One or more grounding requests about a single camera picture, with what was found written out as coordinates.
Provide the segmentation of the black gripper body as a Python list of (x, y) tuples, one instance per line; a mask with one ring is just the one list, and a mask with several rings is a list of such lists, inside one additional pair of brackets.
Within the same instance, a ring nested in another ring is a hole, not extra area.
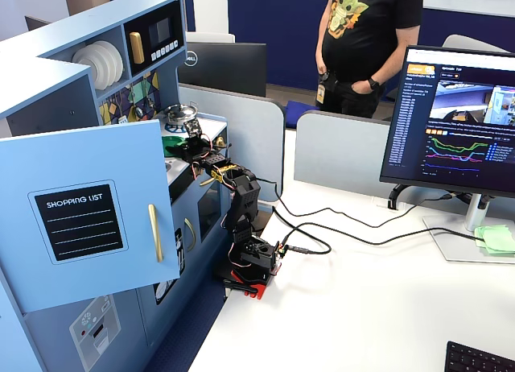
[(206, 134), (201, 134), (186, 139), (183, 156), (188, 163), (199, 162), (205, 159), (212, 150), (212, 140)]

